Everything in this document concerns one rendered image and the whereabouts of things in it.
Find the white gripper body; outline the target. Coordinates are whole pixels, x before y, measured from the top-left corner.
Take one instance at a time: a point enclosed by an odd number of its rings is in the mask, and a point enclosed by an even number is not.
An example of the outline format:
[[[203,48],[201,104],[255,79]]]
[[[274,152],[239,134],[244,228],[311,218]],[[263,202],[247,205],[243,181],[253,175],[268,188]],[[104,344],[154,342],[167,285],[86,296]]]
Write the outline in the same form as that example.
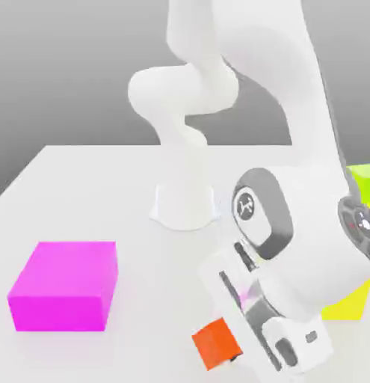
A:
[[[259,265],[248,254],[223,249],[208,256],[200,277],[240,346],[238,360],[257,375],[281,375],[283,362],[268,345],[262,327],[281,314],[267,300],[259,282]]]

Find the small lime green cube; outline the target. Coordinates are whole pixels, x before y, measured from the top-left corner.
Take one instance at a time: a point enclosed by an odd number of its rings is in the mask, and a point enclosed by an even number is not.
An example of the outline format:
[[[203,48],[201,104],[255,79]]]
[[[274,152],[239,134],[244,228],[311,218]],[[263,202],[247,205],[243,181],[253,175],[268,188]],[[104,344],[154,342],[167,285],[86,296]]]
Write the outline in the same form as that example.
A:
[[[362,202],[370,204],[370,164],[349,165],[348,170],[360,190]]]

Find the small orange cube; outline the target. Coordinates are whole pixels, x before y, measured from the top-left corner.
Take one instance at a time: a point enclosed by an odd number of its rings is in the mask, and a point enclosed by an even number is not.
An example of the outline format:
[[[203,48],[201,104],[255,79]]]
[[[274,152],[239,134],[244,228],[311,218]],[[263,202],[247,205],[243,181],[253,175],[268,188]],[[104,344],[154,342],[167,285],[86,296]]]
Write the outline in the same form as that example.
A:
[[[208,371],[243,354],[223,317],[210,322],[191,337]]]

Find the large yellow box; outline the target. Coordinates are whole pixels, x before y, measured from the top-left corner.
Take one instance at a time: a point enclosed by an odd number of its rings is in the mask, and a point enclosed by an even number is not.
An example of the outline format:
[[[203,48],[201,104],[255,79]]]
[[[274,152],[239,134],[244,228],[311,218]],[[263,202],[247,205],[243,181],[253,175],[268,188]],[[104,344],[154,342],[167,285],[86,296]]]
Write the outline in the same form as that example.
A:
[[[339,219],[348,238],[370,260],[370,206],[344,197],[339,202]],[[361,320],[369,290],[370,278],[341,301],[325,307],[323,320]]]

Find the large magenta box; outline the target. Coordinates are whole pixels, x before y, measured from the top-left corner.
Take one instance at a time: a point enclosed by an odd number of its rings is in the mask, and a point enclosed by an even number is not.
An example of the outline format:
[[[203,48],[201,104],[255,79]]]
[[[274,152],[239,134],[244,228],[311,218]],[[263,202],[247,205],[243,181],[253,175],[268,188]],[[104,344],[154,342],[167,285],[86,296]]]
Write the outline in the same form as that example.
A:
[[[7,295],[17,331],[104,331],[118,279],[114,241],[39,242]]]

